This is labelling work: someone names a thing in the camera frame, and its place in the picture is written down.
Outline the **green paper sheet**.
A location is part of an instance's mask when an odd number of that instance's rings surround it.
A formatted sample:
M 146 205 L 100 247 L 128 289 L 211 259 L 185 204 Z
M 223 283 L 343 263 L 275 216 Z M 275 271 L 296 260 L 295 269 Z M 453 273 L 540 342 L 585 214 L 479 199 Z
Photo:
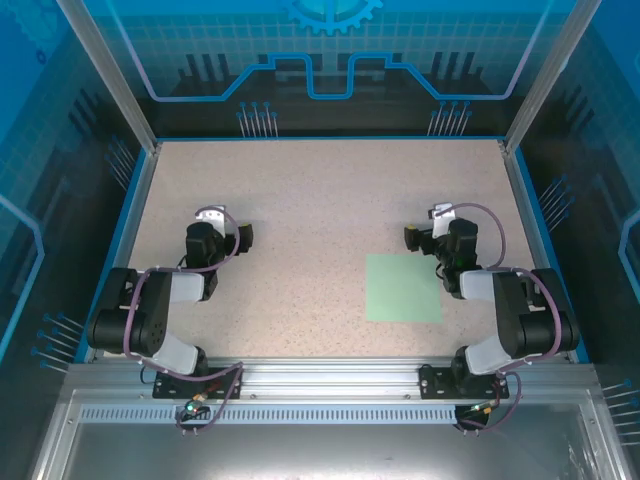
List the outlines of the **green paper sheet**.
M 432 256 L 370 254 L 366 257 L 365 315 L 370 322 L 443 322 L 441 281 Z

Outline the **aluminium mounting rail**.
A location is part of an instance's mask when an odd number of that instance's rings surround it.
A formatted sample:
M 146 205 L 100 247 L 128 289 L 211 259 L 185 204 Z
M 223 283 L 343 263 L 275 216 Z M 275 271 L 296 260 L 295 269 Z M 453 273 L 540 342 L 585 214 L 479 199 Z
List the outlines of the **aluminium mounting rail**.
M 416 403 L 418 370 L 447 366 L 447 357 L 244 358 L 243 403 Z M 523 400 L 533 404 L 602 399 L 595 368 L 563 358 L 516 370 Z M 139 382 L 139 366 L 116 358 L 69 368 L 61 397 L 79 403 L 149 401 L 152 387 Z

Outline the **aluminium side rail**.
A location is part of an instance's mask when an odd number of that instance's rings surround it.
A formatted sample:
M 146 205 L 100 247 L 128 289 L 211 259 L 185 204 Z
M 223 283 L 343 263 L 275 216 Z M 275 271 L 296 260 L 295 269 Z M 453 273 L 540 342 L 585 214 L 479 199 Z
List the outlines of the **aluminium side rail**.
M 517 148 L 514 153 L 508 153 L 506 147 L 502 145 L 502 157 L 533 263 L 537 268 L 550 267 L 556 271 L 568 300 L 570 311 L 573 311 L 551 237 L 543 219 L 542 209 L 521 150 Z
M 86 334 L 89 331 L 89 323 L 98 306 L 100 295 L 106 284 L 111 268 L 128 266 L 160 151 L 160 147 L 157 148 L 155 153 L 148 153 L 142 149 L 136 161 L 133 176 L 129 183 L 105 263 L 89 308 L 84 333 L 74 357 L 75 363 L 91 362 L 94 357 L 92 349 L 86 339 Z

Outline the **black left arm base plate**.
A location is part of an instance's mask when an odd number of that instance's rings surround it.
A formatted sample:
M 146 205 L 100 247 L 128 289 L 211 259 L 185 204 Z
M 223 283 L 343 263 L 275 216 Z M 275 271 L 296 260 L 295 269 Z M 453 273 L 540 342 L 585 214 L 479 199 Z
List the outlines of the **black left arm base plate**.
M 190 382 L 176 379 L 164 373 L 157 373 L 152 397 L 154 399 L 188 400 L 203 394 L 207 400 L 223 400 L 228 390 L 230 399 L 240 398 L 242 376 L 234 381 L 237 371 L 206 382 Z

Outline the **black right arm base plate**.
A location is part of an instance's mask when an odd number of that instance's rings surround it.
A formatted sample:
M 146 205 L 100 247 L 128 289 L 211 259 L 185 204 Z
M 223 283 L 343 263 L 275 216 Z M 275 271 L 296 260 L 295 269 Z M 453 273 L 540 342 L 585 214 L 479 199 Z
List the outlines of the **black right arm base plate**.
M 510 396 L 509 387 L 495 374 L 472 375 L 464 369 L 423 365 L 418 370 L 423 400 L 496 400 Z

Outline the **aluminium frame post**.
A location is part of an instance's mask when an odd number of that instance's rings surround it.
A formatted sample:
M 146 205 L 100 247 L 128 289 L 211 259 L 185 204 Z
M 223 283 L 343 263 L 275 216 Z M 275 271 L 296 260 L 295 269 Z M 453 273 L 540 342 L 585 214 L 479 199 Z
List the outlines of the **aluminium frame post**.
M 82 0 L 56 0 L 141 147 L 155 154 L 157 139 L 93 17 Z
M 566 68 L 580 39 L 585 33 L 602 0 L 576 0 L 547 55 L 535 81 L 529 89 L 504 140 L 504 153 L 514 156 L 531 127 L 560 74 Z

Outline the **metal tray panel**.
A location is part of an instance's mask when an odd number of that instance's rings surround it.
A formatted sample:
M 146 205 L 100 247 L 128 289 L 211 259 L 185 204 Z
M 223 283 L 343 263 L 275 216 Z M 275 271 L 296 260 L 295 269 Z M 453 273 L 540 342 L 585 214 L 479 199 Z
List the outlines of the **metal tray panel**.
M 28 480 L 640 480 L 601 402 L 522 402 L 490 432 L 451 425 L 85 424 L 59 408 Z

